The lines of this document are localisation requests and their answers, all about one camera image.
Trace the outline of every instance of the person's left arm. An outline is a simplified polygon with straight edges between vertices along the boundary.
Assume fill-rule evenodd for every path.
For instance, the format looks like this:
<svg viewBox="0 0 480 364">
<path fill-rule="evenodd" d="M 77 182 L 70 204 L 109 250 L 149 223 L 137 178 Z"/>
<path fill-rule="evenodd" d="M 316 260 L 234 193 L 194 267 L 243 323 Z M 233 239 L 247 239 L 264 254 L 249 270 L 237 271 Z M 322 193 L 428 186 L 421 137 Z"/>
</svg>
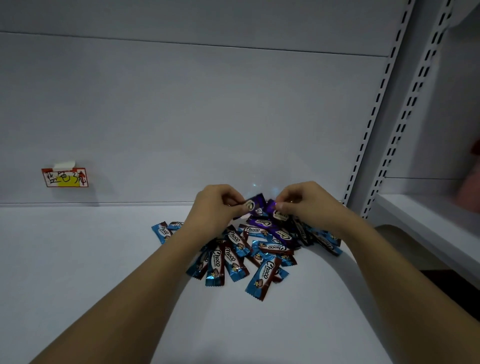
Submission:
<svg viewBox="0 0 480 364">
<path fill-rule="evenodd" d="M 247 213 L 228 206 L 243 201 L 229 185 L 205 187 L 183 227 L 31 363 L 149 363 L 181 276 L 203 245 Z"/>
</svg>

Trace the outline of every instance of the handwritten price tag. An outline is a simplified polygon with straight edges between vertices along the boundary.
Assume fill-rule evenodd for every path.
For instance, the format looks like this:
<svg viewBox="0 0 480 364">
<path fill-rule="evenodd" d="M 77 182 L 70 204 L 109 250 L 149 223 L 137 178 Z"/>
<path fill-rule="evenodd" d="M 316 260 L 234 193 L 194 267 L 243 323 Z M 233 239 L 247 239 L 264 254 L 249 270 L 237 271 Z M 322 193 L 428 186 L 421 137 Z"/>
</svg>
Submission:
<svg viewBox="0 0 480 364">
<path fill-rule="evenodd" d="M 52 168 L 42 168 L 43 178 L 47 187 L 88 187 L 85 168 L 53 171 Z"/>
</svg>

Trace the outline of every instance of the person's right arm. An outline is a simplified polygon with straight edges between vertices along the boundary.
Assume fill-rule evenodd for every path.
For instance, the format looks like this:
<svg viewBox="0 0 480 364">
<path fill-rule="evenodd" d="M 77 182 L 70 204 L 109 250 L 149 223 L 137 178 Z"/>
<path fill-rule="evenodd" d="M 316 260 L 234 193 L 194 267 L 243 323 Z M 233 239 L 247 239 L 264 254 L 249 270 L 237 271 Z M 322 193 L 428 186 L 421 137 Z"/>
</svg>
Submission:
<svg viewBox="0 0 480 364">
<path fill-rule="evenodd" d="M 409 363 L 480 363 L 480 323 L 364 219 L 315 182 L 286 187 L 276 202 L 278 211 L 328 230 L 348 245 Z"/>
</svg>

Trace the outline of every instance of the pink object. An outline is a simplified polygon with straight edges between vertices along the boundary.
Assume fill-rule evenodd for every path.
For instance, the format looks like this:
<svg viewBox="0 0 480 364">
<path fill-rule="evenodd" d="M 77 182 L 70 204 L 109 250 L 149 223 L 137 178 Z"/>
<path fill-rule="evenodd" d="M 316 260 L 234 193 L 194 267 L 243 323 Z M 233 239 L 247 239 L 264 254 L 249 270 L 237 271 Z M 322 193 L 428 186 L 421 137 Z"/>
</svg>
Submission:
<svg viewBox="0 0 480 364">
<path fill-rule="evenodd" d="M 465 210 L 480 213 L 480 140 L 473 145 L 471 152 L 479 157 L 472 171 L 463 181 L 455 203 Z"/>
</svg>

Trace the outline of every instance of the pile of candy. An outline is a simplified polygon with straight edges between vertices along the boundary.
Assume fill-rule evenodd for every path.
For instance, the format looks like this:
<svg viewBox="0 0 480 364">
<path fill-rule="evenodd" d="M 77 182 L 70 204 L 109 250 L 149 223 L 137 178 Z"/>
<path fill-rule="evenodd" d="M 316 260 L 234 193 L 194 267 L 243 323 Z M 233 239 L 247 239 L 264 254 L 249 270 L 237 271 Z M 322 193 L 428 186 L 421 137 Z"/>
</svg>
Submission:
<svg viewBox="0 0 480 364">
<path fill-rule="evenodd" d="M 293 257 L 301 246 L 320 244 L 328 252 L 339 256 L 340 240 L 324 230 L 314 229 L 296 216 L 283 215 L 275 210 L 275 201 L 265 201 L 258 194 L 244 203 L 249 214 L 245 224 L 238 229 L 227 227 L 221 236 L 213 239 L 200 250 L 200 255 L 187 270 L 191 277 L 202 279 L 206 274 L 205 285 L 217 287 L 225 285 L 225 268 L 234 282 L 250 275 L 244 265 L 244 258 L 250 260 L 257 271 L 245 290 L 263 301 L 271 282 L 279 283 L 288 275 L 281 267 L 297 265 Z M 152 226 L 163 244 L 183 222 L 161 222 Z M 249 244 L 248 237 L 254 240 Z"/>
</svg>

